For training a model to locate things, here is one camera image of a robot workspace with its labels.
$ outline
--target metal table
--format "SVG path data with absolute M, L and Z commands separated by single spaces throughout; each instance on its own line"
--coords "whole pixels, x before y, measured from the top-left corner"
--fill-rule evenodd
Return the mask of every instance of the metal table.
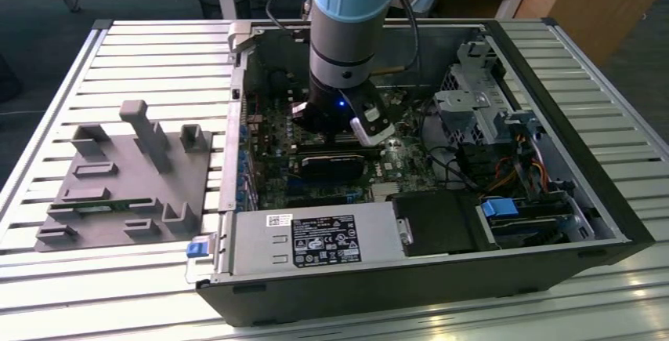
M 232 328 L 188 284 L 185 242 L 40 254 L 36 229 L 70 164 L 74 126 L 122 134 L 122 100 L 172 131 L 214 132 L 202 232 L 217 223 L 230 62 L 225 21 L 116 21 L 89 33 L 0 193 L 0 339 L 634 339 L 669 328 L 666 147 L 558 27 L 502 23 L 658 243 L 548 292 L 264 328 Z M 518 101 L 529 107 L 517 93 Z

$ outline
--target barcode sticker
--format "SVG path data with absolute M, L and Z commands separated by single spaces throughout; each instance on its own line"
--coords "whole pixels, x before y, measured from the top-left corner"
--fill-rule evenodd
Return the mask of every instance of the barcode sticker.
M 292 214 L 268 214 L 268 227 L 290 226 Z

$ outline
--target warning label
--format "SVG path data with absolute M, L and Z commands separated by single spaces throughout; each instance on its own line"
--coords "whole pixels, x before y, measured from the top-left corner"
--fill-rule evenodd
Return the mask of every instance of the warning label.
M 297 268 L 362 261 L 353 215 L 293 219 L 292 229 Z

